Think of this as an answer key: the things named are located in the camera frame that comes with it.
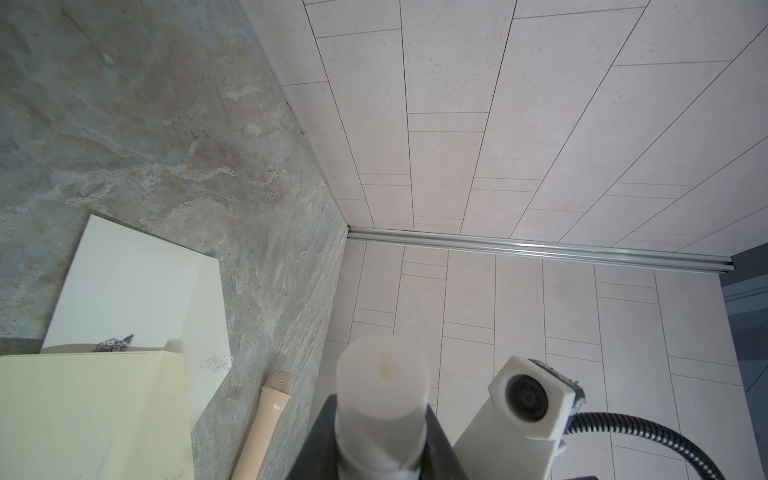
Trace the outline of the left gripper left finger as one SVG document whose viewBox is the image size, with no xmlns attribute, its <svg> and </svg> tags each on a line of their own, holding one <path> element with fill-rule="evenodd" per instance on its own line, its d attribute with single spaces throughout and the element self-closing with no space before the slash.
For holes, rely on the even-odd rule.
<svg viewBox="0 0 768 480">
<path fill-rule="evenodd" d="M 286 476 L 287 480 L 338 480 L 337 405 L 337 396 L 329 395 Z"/>
</svg>

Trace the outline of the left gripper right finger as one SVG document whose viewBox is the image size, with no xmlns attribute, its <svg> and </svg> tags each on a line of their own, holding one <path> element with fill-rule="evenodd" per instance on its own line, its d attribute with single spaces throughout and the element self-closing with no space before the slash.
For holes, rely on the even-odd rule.
<svg viewBox="0 0 768 480">
<path fill-rule="evenodd" d="M 426 410 L 426 441 L 421 457 L 422 480 L 467 480 L 468 477 L 430 405 Z"/>
</svg>

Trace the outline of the white glue stick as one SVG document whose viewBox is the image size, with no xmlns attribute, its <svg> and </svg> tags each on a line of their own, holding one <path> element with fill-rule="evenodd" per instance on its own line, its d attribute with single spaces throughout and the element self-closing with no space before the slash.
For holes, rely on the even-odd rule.
<svg viewBox="0 0 768 480">
<path fill-rule="evenodd" d="M 336 369 L 341 479 L 420 477 L 430 380 L 422 354 L 394 336 L 350 343 Z"/>
</svg>

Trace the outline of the yellow envelope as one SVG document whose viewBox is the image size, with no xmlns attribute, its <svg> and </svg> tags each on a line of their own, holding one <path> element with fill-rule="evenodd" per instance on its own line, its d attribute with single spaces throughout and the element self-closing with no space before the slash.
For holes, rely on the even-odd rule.
<svg viewBox="0 0 768 480">
<path fill-rule="evenodd" d="M 182 355 L 4 356 L 4 479 L 191 479 Z"/>
</svg>

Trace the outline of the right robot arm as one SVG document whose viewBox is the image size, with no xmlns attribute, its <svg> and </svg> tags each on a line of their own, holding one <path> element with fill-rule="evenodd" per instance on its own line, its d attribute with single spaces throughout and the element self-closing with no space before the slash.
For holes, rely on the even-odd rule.
<svg viewBox="0 0 768 480">
<path fill-rule="evenodd" d="M 610 412 L 574 414 L 564 434 L 586 433 L 616 433 L 649 440 L 676 452 L 693 467 L 701 479 L 724 479 L 722 471 L 701 448 L 682 434 L 659 423 Z"/>
</svg>

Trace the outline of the cream white envelope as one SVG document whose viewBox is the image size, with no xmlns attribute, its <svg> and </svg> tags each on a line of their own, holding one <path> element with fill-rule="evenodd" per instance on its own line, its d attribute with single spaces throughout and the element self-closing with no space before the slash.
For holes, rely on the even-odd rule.
<svg viewBox="0 0 768 480">
<path fill-rule="evenodd" d="M 183 355 L 197 424 L 233 363 L 218 260 L 91 216 L 41 350 L 87 352 L 112 338 Z"/>
</svg>

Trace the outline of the beige toy microphone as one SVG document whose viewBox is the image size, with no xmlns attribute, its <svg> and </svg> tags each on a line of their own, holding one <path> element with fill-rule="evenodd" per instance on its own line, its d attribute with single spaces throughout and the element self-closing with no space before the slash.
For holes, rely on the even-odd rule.
<svg viewBox="0 0 768 480">
<path fill-rule="evenodd" d="M 273 371 L 260 391 L 256 414 L 244 442 L 232 480 L 254 480 L 263 465 L 277 423 L 294 388 L 293 376 Z"/>
</svg>

